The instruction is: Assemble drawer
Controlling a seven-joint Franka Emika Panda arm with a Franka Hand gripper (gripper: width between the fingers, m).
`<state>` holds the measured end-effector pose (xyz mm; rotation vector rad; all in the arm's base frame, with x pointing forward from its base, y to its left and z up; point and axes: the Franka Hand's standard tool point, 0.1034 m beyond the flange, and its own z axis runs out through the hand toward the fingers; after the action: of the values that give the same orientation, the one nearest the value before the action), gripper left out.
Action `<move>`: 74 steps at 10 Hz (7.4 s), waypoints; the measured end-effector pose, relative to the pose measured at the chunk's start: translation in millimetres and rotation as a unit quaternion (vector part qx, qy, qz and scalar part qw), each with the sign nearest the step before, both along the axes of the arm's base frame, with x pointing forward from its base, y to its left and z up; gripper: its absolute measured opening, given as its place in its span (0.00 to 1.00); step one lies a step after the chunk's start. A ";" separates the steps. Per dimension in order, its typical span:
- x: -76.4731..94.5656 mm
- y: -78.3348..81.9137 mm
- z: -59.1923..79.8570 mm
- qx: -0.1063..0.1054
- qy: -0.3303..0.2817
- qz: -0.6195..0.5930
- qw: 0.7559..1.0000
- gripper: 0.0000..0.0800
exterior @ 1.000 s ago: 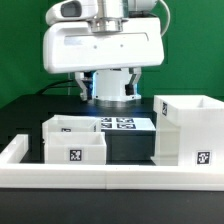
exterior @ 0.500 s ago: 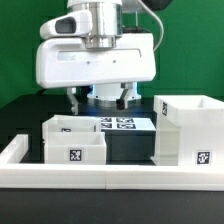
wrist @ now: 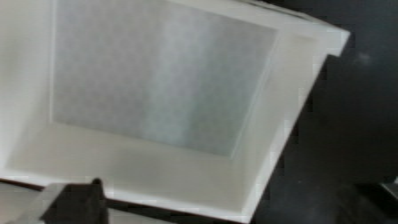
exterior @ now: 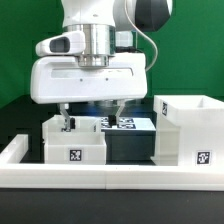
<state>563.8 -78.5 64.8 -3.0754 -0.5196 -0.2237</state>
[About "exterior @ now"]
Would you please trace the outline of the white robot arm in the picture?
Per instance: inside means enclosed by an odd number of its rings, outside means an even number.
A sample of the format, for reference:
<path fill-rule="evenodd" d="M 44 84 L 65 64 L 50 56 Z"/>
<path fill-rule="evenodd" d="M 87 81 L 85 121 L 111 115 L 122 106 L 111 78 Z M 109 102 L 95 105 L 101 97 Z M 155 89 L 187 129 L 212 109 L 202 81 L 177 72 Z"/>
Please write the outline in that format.
<path fill-rule="evenodd" d="M 144 36 L 171 17 L 173 0 L 61 0 L 63 33 L 39 42 L 30 95 L 38 104 L 56 103 L 69 132 L 72 102 L 114 101 L 120 106 L 147 93 L 151 68 L 127 43 L 130 32 Z"/>

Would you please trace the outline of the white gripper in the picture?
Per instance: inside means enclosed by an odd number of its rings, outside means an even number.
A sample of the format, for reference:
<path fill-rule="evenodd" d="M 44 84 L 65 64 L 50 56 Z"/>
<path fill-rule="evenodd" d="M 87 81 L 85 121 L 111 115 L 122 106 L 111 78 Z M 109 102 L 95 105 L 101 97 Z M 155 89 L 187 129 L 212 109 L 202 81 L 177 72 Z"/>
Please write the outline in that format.
<path fill-rule="evenodd" d="M 67 112 L 72 102 L 116 100 L 108 115 L 109 126 L 119 124 L 125 100 L 141 99 L 147 93 L 143 53 L 117 53 L 107 67 L 80 67 L 72 56 L 51 56 L 37 60 L 31 72 L 30 95 L 38 104 L 60 103 L 63 131 L 75 128 Z"/>

